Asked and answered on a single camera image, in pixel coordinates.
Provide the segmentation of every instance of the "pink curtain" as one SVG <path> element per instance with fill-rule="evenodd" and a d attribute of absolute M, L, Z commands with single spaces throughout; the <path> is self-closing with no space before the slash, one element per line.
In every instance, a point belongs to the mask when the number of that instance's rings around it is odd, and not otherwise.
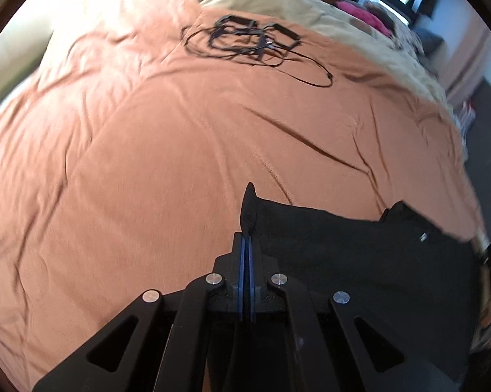
<path fill-rule="evenodd" d="M 472 11 L 466 34 L 442 69 L 439 81 L 445 88 L 448 102 L 459 107 L 482 82 L 491 54 L 491 32 L 480 16 Z"/>

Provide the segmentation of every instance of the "bed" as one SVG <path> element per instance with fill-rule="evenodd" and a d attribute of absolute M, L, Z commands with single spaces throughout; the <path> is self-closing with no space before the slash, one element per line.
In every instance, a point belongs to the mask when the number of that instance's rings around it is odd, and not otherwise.
<path fill-rule="evenodd" d="M 332 73 L 197 58 L 182 32 L 278 21 Z M 312 64 L 294 75 L 319 81 Z M 84 0 L 0 111 L 0 367 L 30 390 L 142 290 L 182 289 L 229 252 L 246 184 L 378 220 L 405 201 L 483 229 L 443 89 L 319 0 Z"/>

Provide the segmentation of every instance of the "triangular cutout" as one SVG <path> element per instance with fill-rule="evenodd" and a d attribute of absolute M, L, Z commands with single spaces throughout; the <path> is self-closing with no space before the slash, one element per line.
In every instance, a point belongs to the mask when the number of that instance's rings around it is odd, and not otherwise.
<path fill-rule="evenodd" d="M 111 373 L 116 372 L 137 324 L 137 317 L 131 316 L 127 318 L 96 348 L 88 353 L 88 361 Z"/>
<path fill-rule="evenodd" d="M 373 329 L 363 318 L 356 317 L 354 325 L 358 330 L 369 358 L 378 373 L 383 373 L 405 361 L 403 354 Z"/>

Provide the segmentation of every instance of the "gray floor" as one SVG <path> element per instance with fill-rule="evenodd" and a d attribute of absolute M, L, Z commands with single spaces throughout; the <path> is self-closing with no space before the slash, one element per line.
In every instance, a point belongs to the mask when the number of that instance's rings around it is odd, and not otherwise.
<path fill-rule="evenodd" d="M 491 239 L 491 86 L 483 82 L 472 97 L 476 120 L 467 136 L 467 173 L 482 206 Z"/>

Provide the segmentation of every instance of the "metal pin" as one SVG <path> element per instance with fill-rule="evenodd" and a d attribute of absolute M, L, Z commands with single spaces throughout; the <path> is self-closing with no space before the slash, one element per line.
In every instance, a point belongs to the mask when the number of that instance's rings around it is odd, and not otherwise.
<path fill-rule="evenodd" d="M 271 281 L 279 286 L 287 283 L 287 276 L 285 274 L 273 274 L 271 276 Z"/>
<path fill-rule="evenodd" d="M 142 299 L 144 302 L 147 303 L 152 303 L 158 301 L 158 298 L 160 297 L 160 292 L 158 290 L 148 290 L 147 292 L 144 292 L 142 295 Z"/>
<path fill-rule="evenodd" d="M 211 273 L 206 276 L 206 282 L 209 284 L 218 284 L 222 281 L 222 276 L 218 273 Z"/>
<path fill-rule="evenodd" d="M 333 295 L 333 300 L 336 303 L 344 304 L 344 303 L 349 302 L 350 299 L 351 299 L 351 297 L 349 296 L 349 293 L 343 292 L 343 291 L 336 292 Z"/>

